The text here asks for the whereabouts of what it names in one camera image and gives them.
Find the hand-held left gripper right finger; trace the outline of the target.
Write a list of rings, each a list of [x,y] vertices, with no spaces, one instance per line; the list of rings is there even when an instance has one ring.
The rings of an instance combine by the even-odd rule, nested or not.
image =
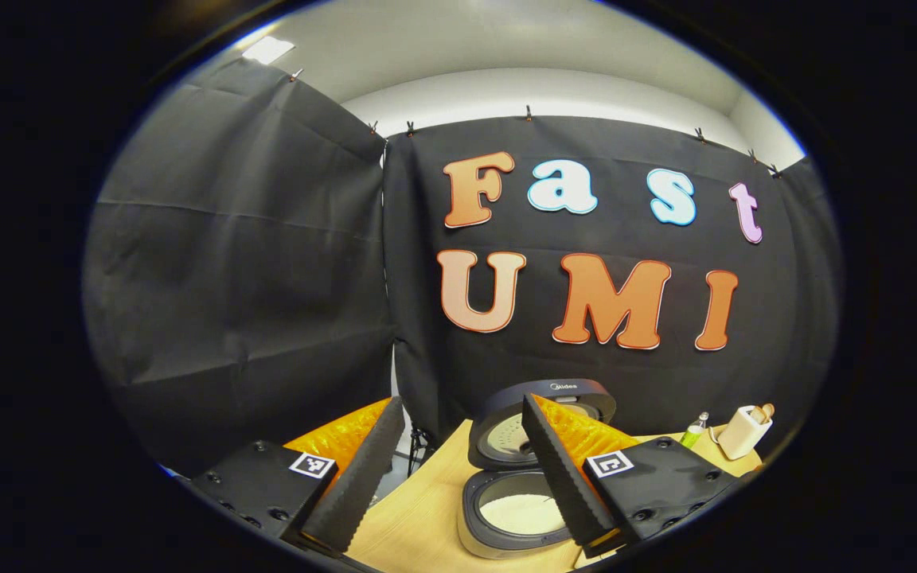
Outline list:
[[[535,394],[521,424],[586,557],[629,550],[697,520],[739,478],[669,436],[639,440]]]

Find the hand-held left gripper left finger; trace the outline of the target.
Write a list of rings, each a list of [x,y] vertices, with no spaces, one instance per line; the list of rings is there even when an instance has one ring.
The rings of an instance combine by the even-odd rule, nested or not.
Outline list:
[[[403,429],[403,403],[389,396],[290,442],[250,442],[188,487],[262,536],[344,555]]]

